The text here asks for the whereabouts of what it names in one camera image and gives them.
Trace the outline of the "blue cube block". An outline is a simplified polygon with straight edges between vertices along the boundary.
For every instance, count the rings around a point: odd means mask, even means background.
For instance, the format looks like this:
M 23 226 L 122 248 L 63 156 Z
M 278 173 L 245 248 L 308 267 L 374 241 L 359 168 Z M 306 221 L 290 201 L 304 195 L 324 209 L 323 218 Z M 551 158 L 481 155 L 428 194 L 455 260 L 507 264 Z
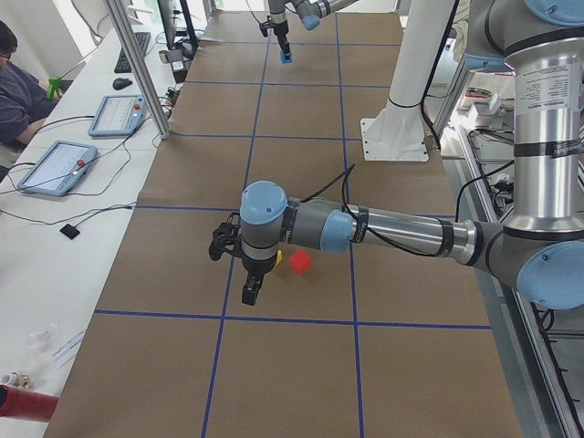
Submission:
M 290 64 L 292 62 L 292 54 L 281 51 L 280 52 L 280 61 L 282 64 Z

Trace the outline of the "yellow cube block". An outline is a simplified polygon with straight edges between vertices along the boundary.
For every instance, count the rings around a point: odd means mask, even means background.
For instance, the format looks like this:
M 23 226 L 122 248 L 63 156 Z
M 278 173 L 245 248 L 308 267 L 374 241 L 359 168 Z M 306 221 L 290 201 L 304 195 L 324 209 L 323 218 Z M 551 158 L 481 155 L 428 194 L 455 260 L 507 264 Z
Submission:
M 275 268 L 277 268 L 279 265 L 281 265 L 282 261 L 283 261 L 283 252 L 282 252 L 281 249 L 278 249 L 277 250 L 277 253 L 276 253 L 276 264 L 275 264 Z

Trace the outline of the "red cube block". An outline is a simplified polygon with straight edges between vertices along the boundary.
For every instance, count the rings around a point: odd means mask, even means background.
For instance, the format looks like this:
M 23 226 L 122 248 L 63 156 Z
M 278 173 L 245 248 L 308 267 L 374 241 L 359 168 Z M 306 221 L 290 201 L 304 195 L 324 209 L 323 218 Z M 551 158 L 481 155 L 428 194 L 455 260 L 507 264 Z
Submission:
M 310 255 L 302 250 L 298 249 L 289 259 L 288 263 L 292 270 L 298 275 L 304 275 L 312 266 L 312 259 Z

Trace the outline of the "black computer mouse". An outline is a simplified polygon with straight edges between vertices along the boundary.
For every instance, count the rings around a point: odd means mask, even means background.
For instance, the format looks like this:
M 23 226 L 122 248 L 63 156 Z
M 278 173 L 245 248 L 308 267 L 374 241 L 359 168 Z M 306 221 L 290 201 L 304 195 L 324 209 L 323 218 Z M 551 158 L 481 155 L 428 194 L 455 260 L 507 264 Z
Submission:
M 132 84 L 132 80 L 129 78 L 115 78 L 112 82 L 112 87 L 114 90 L 122 90 L 127 88 Z

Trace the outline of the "far teach pendant tablet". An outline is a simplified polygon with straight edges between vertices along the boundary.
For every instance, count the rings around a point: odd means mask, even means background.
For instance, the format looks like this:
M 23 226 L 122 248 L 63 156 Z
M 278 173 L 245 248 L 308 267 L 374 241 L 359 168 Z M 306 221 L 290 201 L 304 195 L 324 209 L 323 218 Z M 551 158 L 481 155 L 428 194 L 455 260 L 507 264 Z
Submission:
M 127 136 L 144 120 L 147 106 L 142 95 L 109 95 L 99 104 L 88 135 L 98 137 Z

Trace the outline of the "teach pendant tablet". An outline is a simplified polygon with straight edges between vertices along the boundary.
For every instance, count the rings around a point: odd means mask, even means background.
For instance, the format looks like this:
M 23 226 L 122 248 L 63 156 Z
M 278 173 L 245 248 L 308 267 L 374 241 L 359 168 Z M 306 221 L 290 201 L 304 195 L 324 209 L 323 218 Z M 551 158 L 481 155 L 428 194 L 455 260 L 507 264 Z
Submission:
M 56 141 L 16 188 L 24 193 L 64 196 L 97 158 L 98 149 L 93 145 Z
M 127 136 L 144 120 L 147 106 L 142 95 L 109 95 L 99 104 L 88 135 L 98 137 Z

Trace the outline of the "small black square pad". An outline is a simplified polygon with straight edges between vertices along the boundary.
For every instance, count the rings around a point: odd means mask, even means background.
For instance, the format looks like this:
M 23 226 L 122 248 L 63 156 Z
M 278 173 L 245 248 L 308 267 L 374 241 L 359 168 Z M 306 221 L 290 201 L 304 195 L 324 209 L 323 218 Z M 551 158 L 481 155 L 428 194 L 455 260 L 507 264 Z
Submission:
M 79 229 L 72 224 L 65 224 L 60 229 L 59 232 L 64 235 L 69 240 L 75 239 L 77 236 L 80 235 Z

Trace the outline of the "near teach pendant tablet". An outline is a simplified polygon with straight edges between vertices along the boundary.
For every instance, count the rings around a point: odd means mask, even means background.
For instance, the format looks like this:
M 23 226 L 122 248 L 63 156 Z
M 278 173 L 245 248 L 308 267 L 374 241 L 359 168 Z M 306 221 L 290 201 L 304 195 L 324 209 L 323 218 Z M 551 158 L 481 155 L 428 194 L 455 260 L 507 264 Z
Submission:
M 64 196 L 97 158 L 98 149 L 93 145 L 56 141 L 16 188 L 24 193 Z

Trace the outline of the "green toy figure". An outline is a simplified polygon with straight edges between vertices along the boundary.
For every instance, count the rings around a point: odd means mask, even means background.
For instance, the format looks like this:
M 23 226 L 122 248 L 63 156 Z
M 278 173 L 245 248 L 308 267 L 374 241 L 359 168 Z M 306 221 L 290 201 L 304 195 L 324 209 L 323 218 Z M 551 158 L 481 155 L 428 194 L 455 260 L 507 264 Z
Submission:
M 46 100 L 58 100 L 61 99 L 63 91 L 60 89 L 61 78 L 52 77 L 48 79 Z

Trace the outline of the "red fire extinguisher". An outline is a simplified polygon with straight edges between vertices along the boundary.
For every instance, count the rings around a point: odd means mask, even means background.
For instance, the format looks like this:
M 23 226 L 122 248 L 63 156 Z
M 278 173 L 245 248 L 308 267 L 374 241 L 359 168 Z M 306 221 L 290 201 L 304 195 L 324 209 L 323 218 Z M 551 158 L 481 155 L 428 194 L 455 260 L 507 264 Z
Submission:
M 1 386 L 1 416 L 33 422 L 49 422 L 59 398 L 12 386 Z

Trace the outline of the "seated person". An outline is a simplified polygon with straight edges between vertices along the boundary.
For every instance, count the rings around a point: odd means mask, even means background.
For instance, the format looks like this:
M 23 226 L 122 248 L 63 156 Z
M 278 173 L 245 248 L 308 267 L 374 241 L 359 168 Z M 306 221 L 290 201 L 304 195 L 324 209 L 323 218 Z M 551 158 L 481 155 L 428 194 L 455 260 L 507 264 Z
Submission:
M 57 105 L 47 85 L 13 63 L 18 41 L 1 22 L 1 142 L 23 150 Z

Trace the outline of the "white pedestal column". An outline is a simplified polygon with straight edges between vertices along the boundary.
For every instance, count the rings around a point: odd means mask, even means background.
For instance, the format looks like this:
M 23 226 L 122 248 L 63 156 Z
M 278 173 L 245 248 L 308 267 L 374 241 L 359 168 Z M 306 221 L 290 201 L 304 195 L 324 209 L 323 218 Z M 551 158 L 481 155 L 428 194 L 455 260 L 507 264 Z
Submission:
M 365 160 L 428 161 L 422 100 L 457 7 L 455 0 L 411 2 L 387 104 L 376 118 L 360 121 Z

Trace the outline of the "aluminium frame post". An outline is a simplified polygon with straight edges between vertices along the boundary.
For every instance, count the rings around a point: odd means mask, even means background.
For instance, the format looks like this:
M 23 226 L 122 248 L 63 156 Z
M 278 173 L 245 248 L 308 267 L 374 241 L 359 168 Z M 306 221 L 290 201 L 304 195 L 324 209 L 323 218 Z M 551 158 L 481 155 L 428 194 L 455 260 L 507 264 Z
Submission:
M 158 93 L 151 79 L 151 74 L 146 66 L 144 56 L 141 54 L 134 32 L 125 12 L 125 6 L 119 0 L 105 0 L 104 4 L 108 10 L 109 17 L 119 37 L 121 47 L 129 59 L 134 77 L 137 81 L 141 94 L 146 100 L 151 117 L 164 141 L 169 137 L 170 127 L 162 105 L 158 98 Z

